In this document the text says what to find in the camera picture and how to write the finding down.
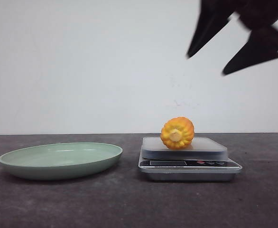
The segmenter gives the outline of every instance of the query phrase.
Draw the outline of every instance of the table surface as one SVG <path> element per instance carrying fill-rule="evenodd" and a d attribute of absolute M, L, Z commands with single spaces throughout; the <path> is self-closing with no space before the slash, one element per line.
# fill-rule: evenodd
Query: table surface
<path fill-rule="evenodd" d="M 0 155 L 65 142 L 111 143 L 120 161 L 91 176 L 24 180 L 0 166 L 1 228 L 278 228 L 278 133 L 205 133 L 243 166 L 231 182 L 152 182 L 139 173 L 145 136 L 0 135 Z"/>

